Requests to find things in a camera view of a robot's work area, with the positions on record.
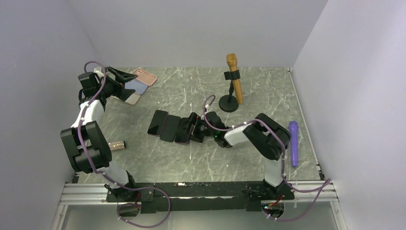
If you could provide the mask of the pink phone case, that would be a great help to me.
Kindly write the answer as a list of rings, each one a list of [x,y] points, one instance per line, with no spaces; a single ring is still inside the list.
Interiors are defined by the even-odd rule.
[[[148,87],[152,86],[156,81],[157,81],[157,76],[141,69],[141,68],[137,68],[135,70],[132,71],[132,74],[135,74],[136,80],[146,84]]]

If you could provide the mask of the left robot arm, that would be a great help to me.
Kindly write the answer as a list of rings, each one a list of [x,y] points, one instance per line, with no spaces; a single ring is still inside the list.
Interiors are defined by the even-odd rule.
[[[105,112],[109,97],[125,101],[135,93],[132,89],[126,89],[125,84],[136,78],[135,74],[112,67],[80,74],[79,115],[71,127],[60,133],[73,170],[102,176],[108,181],[110,189],[119,188],[118,194],[125,201],[134,200],[138,188],[129,172],[113,163],[110,146],[98,121]]]

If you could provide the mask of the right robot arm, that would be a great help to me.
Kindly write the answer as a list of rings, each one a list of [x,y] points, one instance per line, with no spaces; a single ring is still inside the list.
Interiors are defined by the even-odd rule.
[[[180,120],[174,141],[178,144],[201,143],[205,137],[212,137],[222,148],[250,142],[266,159],[263,188],[257,194],[270,199],[283,196],[282,191],[287,187],[284,181],[285,151],[291,140],[287,129],[264,113],[258,114],[253,121],[232,127],[226,126],[216,112],[203,116],[191,113],[188,118]]]

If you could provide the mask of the phone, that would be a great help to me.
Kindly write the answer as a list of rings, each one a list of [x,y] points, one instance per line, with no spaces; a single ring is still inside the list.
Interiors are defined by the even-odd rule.
[[[135,92],[138,93],[139,95],[143,95],[148,89],[148,85],[137,79],[133,79],[127,82],[124,88],[129,90],[135,90]]]
[[[124,100],[124,103],[129,105],[135,105],[139,101],[140,97],[141,97],[140,94],[134,92],[127,99]]]

